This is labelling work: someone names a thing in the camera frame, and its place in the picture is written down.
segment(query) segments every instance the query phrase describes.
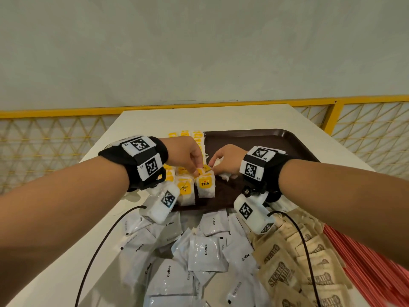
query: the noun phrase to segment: wall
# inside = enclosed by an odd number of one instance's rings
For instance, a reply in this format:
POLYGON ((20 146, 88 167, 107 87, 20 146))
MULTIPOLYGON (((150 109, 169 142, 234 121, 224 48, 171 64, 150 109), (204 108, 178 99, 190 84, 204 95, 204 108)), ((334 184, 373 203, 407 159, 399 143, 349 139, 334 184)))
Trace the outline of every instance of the wall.
POLYGON ((408 94, 409 0, 0 0, 0 109, 408 94))

